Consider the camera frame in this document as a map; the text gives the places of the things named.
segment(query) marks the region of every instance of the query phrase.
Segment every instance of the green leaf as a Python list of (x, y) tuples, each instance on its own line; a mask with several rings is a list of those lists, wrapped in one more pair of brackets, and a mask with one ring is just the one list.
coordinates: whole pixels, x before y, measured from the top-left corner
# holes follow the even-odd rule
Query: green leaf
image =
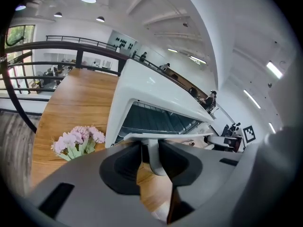
[(81, 156), (81, 152), (77, 151), (77, 148), (75, 146), (73, 147), (67, 147), (67, 155), (71, 158), (74, 159), (76, 157), (80, 157)]
[(96, 145), (95, 141), (92, 138), (90, 138), (86, 148), (87, 154), (95, 151), (95, 145)]
[(70, 161), (71, 159), (67, 156), (67, 155), (65, 155), (65, 154), (56, 154), (57, 156), (59, 156), (59, 157), (61, 157), (61, 158), (63, 158), (64, 160), (67, 160), (67, 161)]
[(83, 144), (79, 144), (79, 151), (81, 152), (81, 155), (84, 155), (84, 151), (85, 151), (85, 149), (86, 149), (86, 147), (87, 147), (87, 143), (88, 143), (88, 141), (89, 141), (89, 139), (87, 138), (84, 142), (83, 142)]

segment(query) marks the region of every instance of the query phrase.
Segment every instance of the fluorescent light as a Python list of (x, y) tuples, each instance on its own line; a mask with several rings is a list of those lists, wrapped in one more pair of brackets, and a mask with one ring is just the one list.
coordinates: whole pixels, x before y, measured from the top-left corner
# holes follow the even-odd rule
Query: fluorescent light
[(273, 131), (273, 133), (275, 134), (275, 133), (276, 133), (276, 131), (275, 131), (275, 129), (274, 129), (274, 127), (273, 127), (273, 125), (272, 125), (271, 123), (268, 123), (268, 124), (269, 124), (269, 126), (270, 126), (271, 130)]
[(256, 100), (246, 91), (244, 90), (244, 92), (246, 93), (246, 95), (255, 103), (255, 105), (257, 105), (258, 108), (261, 108), (259, 106), (259, 104), (256, 102)]
[(178, 51), (173, 50), (173, 49), (170, 49), (170, 48), (168, 48), (168, 50), (169, 50), (169, 51), (172, 51), (172, 52), (175, 52), (175, 53), (178, 53)]
[(197, 60), (197, 61), (199, 61), (199, 62), (202, 62), (202, 63), (206, 64), (205, 61), (200, 60), (199, 58), (197, 58), (197, 57), (195, 57), (195, 56), (192, 56), (192, 55), (191, 55), (190, 58), (193, 58), (193, 59), (195, 59), (195, 60)]
[(191, 59), (192, 61), (194, 61), (194, 62), (197, 63), (198, 65), (200, 65), (200, 62), (197, 61), (196, 59), (193, 59), (193, 58), (191, 58), (191, 57), (189, 57), (189, 59)]
[(24, 4), (20, 4), (18, 5), (16, 8), (15, 8), (15, 11), (20, 11), (20, 10), (23, 10), (23, 9), (26, 9), (26, 6)]
[(270, 61), (267, 66), (268, 69), (270, 69), (277, 78), (281, 78), (283, 76), (283, 74), (279, 71), (279, 69)]

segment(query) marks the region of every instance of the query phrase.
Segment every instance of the wooden floor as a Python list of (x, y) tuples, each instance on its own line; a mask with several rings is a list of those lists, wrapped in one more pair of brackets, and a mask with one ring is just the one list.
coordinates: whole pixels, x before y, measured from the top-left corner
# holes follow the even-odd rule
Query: wooden floor
[[(38, 126), (40, 116), (28, 116)], [(0, 112), (0, 168), (8, 187), (21, 196), (29, 193), (35, 134), (17, 113)]]

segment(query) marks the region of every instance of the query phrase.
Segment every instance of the wooden table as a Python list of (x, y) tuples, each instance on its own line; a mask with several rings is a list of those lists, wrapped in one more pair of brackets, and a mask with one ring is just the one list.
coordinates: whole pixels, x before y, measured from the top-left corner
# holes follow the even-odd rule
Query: wooden table
[[(66, 163), (51, 150), (52, 139), (58, 140), (74, 126), (94, 125), (106, 135), (107, 121), (119, 77), (74, 68), (50, 98), (37, 128), (32, 157), (32, 186)], [(97, 144), (96, 150), (105, 148)], [(140, 167), (137, 184), (141, 200), (149, 211), (155, 211), (171, 195), (171, 181)]]

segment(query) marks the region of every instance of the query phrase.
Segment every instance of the window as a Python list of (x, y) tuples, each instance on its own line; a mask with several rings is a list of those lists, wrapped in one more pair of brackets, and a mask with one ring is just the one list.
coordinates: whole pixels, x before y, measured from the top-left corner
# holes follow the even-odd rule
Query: window
[[(35, 25), (22, 25), (22, 26), (14, 26), (10, 27), (7, 36), (6, 36), (6, 43), (5, 48), (8, 48), (11, 44), (14, 44), (17, 40), (19, 40), (21, 37), (24, 37), (23, 40), (20, 40), (16, 45), (19, 44), (25, 44), (33, 41), (33, 35), (34, 35), (34, 29)], [(28, 56), (20, 61), (14, 61), (18, 56), (21, 56), (27, 52), (30, 52), (29, 50), (26, 51), (20, 51), (20, 52), (13, 52), (8, 53), (8, 63), (20, 63), (20, 62), (31, 62), (32, 57)], [(11, 77), (21, 77), (21, 76), (33, 76), (33, 65), (26, 65), (26, 66), (16, 66), (11, 69), (9, 69), (9, 75)], [(19, 88), (19, 87), (29, 87), (28, 85), (33, 81), (32, 79), (13, 79), (11, 80), (11, 83), (13, 87)], [(22, 94), (29, 94), (30, 91), (15, 91), (15, 93), (22, 93)]]

